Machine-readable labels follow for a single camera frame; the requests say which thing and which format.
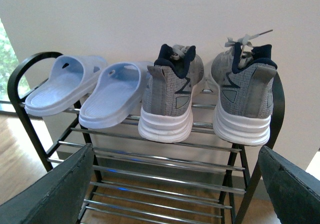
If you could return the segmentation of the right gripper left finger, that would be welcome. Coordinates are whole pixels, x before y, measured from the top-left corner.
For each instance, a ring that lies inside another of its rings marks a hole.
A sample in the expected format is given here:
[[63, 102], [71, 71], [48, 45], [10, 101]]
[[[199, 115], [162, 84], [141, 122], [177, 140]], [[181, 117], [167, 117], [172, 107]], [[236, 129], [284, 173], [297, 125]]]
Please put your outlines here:
[[0, 206], [1, 223], [77, 223], [93, 168], [88, 143]]

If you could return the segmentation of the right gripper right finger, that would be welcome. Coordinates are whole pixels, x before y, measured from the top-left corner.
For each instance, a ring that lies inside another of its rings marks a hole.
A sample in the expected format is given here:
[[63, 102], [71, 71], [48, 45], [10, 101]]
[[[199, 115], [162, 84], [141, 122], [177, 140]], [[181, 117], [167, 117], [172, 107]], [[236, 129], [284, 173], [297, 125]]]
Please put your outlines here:
[[320, 222], [319, 180], [267, 146], [260, 149], [258, 163], [281, 223]]

